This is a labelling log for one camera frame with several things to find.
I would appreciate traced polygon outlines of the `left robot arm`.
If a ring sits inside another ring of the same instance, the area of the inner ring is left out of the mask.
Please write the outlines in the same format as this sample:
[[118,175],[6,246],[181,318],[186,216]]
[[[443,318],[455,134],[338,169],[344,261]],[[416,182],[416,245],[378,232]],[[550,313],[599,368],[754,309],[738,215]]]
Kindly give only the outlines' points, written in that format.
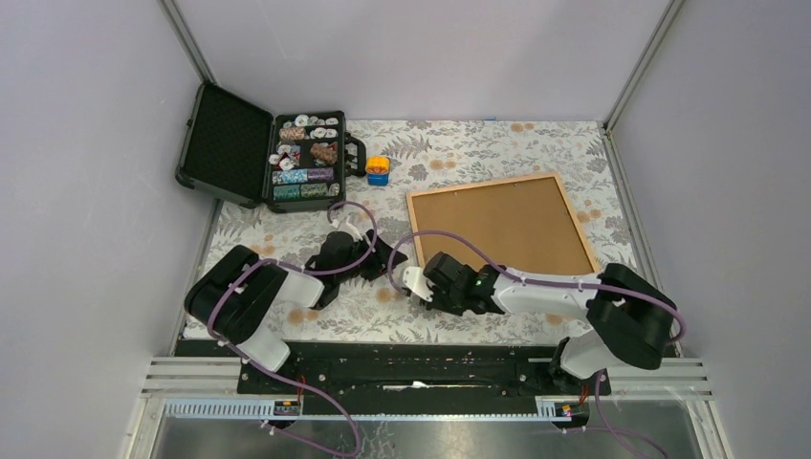
[[355,277],[373,281],[386,273],[392,253],[372,229],[359,238],[335,230],[302,273],[275,263],[252,270],[258,253],[237,245],[192,286],[184,309],[205,325],[215,317],[214,336],[259,363],[260,381],[283,393],[296,383],[297,370],[287,361],[289,346],[272,330],[272,312],[282,307],[320,311],[338,297],[343,282]]

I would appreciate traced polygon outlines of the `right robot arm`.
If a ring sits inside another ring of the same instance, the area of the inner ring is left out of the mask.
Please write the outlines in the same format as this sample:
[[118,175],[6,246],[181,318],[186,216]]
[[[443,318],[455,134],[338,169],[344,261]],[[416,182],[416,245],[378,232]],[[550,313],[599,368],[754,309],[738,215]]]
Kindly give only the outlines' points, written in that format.
[[573,318],[587,332],[566,337],[548,369],[554,389],[571,394],[597,371],[660,368],[676,305],[627,266],[610,263],[599,273],[525,273],[503,265],[479,270],[439,252],[423,267],[402,274],[405,288],[429,309],[462,316],[544,314]]

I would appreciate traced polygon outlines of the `yellow and blue toy block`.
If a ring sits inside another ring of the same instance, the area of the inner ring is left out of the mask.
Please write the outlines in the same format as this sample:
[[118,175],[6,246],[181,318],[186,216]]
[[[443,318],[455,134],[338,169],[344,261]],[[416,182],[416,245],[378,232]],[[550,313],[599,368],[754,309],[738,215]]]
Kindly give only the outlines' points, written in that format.
[[366,159],[366,180],[370,186],[387,186],[391,171],[390,159],[386,156],[371,156]]

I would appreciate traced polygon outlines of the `purple poker chip stack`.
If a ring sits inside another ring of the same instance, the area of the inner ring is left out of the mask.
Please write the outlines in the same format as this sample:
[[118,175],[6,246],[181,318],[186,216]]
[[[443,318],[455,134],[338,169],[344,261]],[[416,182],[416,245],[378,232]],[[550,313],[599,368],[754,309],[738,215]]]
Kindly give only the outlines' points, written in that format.
[[335,180],[335,169],[333,167],[313,167],[308,168],[308,183],[328,183]]

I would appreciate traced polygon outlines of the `floral patterned table mat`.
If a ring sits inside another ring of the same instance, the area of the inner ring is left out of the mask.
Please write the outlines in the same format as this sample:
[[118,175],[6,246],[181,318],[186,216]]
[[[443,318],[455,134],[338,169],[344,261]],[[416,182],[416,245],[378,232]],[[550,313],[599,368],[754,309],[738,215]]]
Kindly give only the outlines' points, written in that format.
[[[352,205],[346,214],[352,223],[366,229],[375,220],[388,243],[410,230],[406,196],[411,191],[556,173],[596,261],[637,263],[603,131],[595,121],[351,120],[347,129],[369,155],[392,162],[388,186],[357,178],[347,182]],[[281,215],[226,203],[213,224],[201,270],[236,245],[301,265],[318,251],[327,230],[323,212]],[[346,282],[339,297],[320,311],[278,307],[271,327],[296,340],[550,345],[586,331],[582,321],[542,314],[456,317],[428,311],[385,278]]]

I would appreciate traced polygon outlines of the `green poker chip stack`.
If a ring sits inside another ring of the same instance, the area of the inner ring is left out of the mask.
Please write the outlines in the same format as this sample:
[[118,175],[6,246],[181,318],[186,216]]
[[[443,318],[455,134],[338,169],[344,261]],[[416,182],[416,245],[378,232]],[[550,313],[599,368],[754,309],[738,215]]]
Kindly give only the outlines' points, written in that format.
[[300,185],[282,185],[273,187],[273,200],[275,202],[294,201],[300,198]]

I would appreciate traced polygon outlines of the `orange poker chip roll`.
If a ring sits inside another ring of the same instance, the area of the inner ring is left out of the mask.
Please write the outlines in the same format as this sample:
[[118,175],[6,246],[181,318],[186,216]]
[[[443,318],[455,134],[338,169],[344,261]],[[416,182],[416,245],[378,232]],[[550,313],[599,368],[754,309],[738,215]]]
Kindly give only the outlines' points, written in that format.
[[310,148],[310,154],[315,162],[321,164],[335,165],[338,162],[337,149],[329,144],[314,143]]

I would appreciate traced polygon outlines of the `cyan poker chip stack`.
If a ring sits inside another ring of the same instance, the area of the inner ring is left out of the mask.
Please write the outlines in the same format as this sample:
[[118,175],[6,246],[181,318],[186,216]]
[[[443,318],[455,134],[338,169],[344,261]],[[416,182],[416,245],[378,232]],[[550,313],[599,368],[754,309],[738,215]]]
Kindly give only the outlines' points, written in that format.
[[301,185],[307,182],[307,169],[277,170],[272,174],[272,183],[274,186]]

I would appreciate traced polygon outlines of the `black poker chip case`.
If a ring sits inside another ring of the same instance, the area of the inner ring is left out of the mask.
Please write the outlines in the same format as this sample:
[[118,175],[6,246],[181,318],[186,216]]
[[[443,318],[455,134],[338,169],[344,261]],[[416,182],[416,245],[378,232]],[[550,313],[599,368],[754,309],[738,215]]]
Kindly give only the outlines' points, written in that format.
[[[314,143],[337,149],[335,165],[315,162]],[[346,198],[346,180],[365,174],[366,148],[347,130],[341,111],[274,116],[211,83],[196,95],[176,167],[177,182],[243,208],[274,213],[326,210]],[[330,196],[275,202],[277,170],[333,167]]]

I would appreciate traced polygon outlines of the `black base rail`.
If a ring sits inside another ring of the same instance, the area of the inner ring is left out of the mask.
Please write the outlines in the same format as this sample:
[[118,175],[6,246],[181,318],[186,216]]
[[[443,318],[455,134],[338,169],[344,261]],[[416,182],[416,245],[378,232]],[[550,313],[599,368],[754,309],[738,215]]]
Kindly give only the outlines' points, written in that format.
[[668,401],[664,372],[609,370],[602,382],[569,382],[550,365],[552,346],[357,344],[294,341],[279,374],[288,385],[237,362],[235,392],[249,407],[216,404],[228,417],[274,421],[389,418],[566,417],[582,394],[605,401]]

